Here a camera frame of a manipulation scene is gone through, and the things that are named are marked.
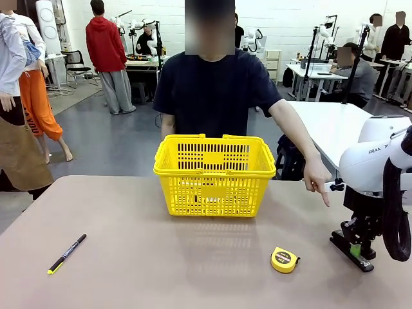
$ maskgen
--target brown apron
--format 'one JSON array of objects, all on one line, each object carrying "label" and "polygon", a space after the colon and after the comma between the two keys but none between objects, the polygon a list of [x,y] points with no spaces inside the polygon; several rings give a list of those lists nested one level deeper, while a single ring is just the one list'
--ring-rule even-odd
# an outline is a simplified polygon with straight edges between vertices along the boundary
[{"label": "brown apron", "polygon": [[23,126],[15,126],[0,117],[0,168],[15,188],[37,190],[51,185],[53,176],[32,131],[24,122]]}]

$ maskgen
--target black pen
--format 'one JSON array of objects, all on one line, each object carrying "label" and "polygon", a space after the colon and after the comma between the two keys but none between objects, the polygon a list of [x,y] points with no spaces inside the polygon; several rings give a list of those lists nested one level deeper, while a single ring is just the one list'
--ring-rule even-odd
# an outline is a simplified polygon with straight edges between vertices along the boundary
[{"label": "black pen", "polygon": [[68,258],[68,256],[82,243],[82,241],[84,241],[84,239],[86,238],[86,234],[83,234],[82,237],[80,237],[74,244],[73,246],[71,246],[69,248],[69,250],[67,250],[61,257],[60,259],[57,260],[56,263],[53,264],[52,267],[50,267],[50,269],[47,271],[47,273],[49,275],[52,275],[56,272],[56,270],[59,269],[60,266],[62,266],[63,262],[65,259]]}]

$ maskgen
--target yellow plastic basket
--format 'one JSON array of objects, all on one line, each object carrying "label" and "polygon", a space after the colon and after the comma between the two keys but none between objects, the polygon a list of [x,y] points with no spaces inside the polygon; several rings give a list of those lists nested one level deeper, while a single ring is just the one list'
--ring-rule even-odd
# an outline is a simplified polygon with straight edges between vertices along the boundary
[{"label": "yellow plastic basket", "polygon": [[275,176],[275,159],[258,137],[169,135],[154,173],[173,216],[254,217]]}]

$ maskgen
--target red hoodie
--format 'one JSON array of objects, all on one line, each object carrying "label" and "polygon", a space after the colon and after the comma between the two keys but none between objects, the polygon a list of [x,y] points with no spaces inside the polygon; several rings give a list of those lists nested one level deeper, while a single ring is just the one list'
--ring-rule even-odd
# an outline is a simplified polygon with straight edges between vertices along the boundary
[{"label": "red hoodie", "polygon": [[86,27],[90,60],[99,72],[115,72],[127,61],[117,26],[106,18],[93,18]]}]

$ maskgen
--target hand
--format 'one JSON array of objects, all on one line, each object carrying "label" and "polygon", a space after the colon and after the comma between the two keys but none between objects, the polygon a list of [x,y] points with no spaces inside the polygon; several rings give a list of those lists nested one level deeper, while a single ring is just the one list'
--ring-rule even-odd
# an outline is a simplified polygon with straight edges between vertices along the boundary
[{"label": "hand", "polygon": [[42,60],[37,60],[37,64],[39,65],[39,69],[41,70],[41,73],[43,73],[43,76],[45,79],[47,79],[47,76],[49,76],[49,71],[47,70],[47,66]]},{"label": "hand", "polygon": [[0,101],[4,111],[11,111],[15,108],[15,102],[12,95],[0,91]]},{"label": "hand", "polygon": [[324,185],[332,178],[332,175],[325,168],[319,153],[306,158],[306,166],[304,168],[304,182],[306,189],[312,192],[319,192],[322,195],[323,202],[330,207],[328,194],[325,191]]}]

